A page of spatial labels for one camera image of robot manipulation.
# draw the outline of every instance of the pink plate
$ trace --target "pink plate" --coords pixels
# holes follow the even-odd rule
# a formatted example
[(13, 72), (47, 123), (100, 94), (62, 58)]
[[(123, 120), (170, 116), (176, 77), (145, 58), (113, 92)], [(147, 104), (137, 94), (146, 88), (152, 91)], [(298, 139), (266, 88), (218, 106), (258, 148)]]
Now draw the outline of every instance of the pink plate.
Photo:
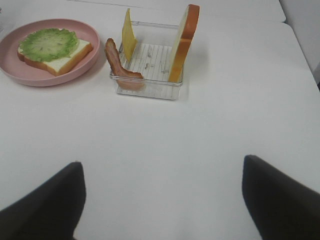
[[(17, 56), (19, 42), (28, 34), (45, 28), (68, 29), (75, 31), (77, 37), (91, 42), (93, 50), (89, 52), (70, 72), (53, 76), (49, 72), (31, 67), (20, 61)], [(10, 32), (0, 42), (0, 68), (20, 84), (45, 87), (62, 84), (75, 79), (89, 70), (97, 61), (100, 38), (96, 30), (84, 22), (72, 19), (47, 19), (32, 22)]]

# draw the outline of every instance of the white wall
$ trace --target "white wall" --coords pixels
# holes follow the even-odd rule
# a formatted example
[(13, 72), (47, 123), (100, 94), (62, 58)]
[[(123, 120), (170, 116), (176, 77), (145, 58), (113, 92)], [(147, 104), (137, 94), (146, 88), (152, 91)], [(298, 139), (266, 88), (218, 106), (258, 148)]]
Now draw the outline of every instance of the white wall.
[(279, 0), (313, 73), (320, 82), (320, 0)]

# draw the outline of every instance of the white bread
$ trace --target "white bread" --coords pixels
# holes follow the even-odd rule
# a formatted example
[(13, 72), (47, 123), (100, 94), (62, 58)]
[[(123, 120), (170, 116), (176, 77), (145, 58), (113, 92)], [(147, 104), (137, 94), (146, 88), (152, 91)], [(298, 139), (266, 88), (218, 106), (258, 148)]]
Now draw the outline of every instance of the white bread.
[(17, 55), (21, 61), (24, 61), (26, 64), (48, 71), (54, 76), (60, 76), (68, 73), (77, 63), (79, 63), (91, 50), (93, 49), (90, 42), (79, 39), (79, 44), (76, 50), (70, 54), (70, 57), (62, 57), (52, 61), (32, 61), (26, 56), (24, 56), (19, 47), (17, 50)]
[(199, 11), (200, 7), (198, 5), (189, 4), (184, 12), (170, 53), (169, 82), (176, 83), (180, 79), (182, 68), (197, 28)]

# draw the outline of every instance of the bread crust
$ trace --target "bread crust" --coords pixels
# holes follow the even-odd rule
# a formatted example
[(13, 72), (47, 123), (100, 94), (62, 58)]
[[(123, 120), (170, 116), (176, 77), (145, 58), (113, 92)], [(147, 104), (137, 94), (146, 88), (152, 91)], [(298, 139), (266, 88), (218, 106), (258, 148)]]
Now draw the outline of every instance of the bread crust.
[(60, 76), (70, 72), (71, 69), (75, 65), (77, 65), (92, 50), (93, 50), (92, 44), (91, 43), (87, 44), (81, 51), (79, 51), (76, 55), (70, 58), (70, 60), (63, 67), (61, 67), (59, 71), (54, 70), (52, 67), (48, 66), (44, 62), (30, 60), (29, 58), (24, 56), (22, 53), (20, 53), (18, 50), (17, 50), (17, 56), (19, 60), (25, 62), (27, 65), (31, 67), (45, 70), (54, 76)]
[(177, 83), (180, 79), (182, 68), (197, 28), (199, 12), (200, 7), (198, 5), (188, 5), (185, 25), (169, 73), (168, 81), (171, 83)]

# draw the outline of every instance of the sandwich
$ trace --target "sandwich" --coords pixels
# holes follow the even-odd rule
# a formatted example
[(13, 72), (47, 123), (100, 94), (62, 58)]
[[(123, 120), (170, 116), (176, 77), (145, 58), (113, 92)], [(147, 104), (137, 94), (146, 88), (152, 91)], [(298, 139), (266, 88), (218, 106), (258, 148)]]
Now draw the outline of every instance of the sandwich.
[(60, 76), (71, 71), (92, 49), (91, 43), (78, 39), (74, 31), (44, 28), (19, 44), (17, 56), (29, 66)]

